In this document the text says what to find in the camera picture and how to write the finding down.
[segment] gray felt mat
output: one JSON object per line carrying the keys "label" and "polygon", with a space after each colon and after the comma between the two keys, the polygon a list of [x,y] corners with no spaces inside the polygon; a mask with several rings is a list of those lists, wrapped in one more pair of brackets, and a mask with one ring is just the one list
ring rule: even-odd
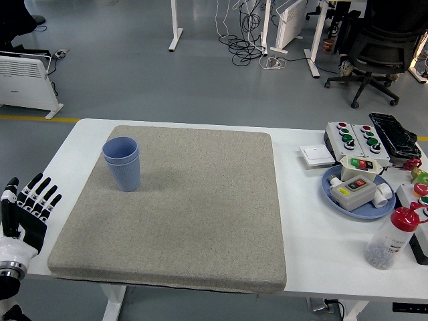
{"label": "gray felt mat", "polygon": [[58,278],[273,293],[286,264],[270,136],[118,126],[140,148],[124,193],[100,155],[55,244]]}

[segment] yellow label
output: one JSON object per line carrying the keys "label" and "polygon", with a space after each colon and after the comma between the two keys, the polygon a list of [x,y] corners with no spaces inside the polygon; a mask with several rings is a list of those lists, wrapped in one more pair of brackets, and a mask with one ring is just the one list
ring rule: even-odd
{"label": "yellow label", "polygon": [[341,192],[343,195],[349,195],[350,194],[346,189],[343,189],[343,188],[339,188],[338,191]]}

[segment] blue tray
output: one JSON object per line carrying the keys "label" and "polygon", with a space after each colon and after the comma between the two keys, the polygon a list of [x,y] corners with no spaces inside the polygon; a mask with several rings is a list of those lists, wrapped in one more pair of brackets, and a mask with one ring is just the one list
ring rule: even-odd
{"label": "blue tray", "polygon": [[[359,218],[359,219],[378,219],[379,217],[383,217],[385,215],[391,214],[394,210],[395,206],[395,193],[393,193],[393,197],[388,200],[388,203],[380,208],[376,208],[373,206],[371,202],[365,203],[364,205],[361,205],[360,207],[357,207],[356,209],[352,211],[347,211],[346,209],[343,209],[339,205],[337,205],[330,193],[330,183],[328,182],[327,178],[330,175],[336,175],[340,179],[340,171],[342,170],[342,165],[333,166],[330,169],[328,169],[324,175],[322,175],[322,190],[324,194],[327,196],[327,199],[331,202],[333,207],[337,208],[342,213],[345,213],[347,215]],[[379,175],[376,175],[376,178],[374,180],[374,183],[376,185],[386,183],[388,184],[382,177]]]}

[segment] stacked cups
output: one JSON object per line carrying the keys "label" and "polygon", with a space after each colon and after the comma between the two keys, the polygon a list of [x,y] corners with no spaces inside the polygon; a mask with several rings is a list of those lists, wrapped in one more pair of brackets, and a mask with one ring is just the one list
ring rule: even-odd
{"label": "stacked cups", "polygon": [[118,188],[131,192],[140,186],[140,153],[131,137],[116,137],[104,144],[102,154]]}

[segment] yellow floor line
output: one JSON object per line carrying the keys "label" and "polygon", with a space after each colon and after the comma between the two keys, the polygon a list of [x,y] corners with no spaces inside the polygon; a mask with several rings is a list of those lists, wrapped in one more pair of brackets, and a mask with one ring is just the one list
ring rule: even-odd
{"label": "yellow floor line", "polygon": [[78,122],[80,120],[79,118],[53,117],[52,119],[46,119],[44,117],[12,116],[12,115],[0,115],[0,119],[32,120],[32,121],[35,121],[35,122]]}

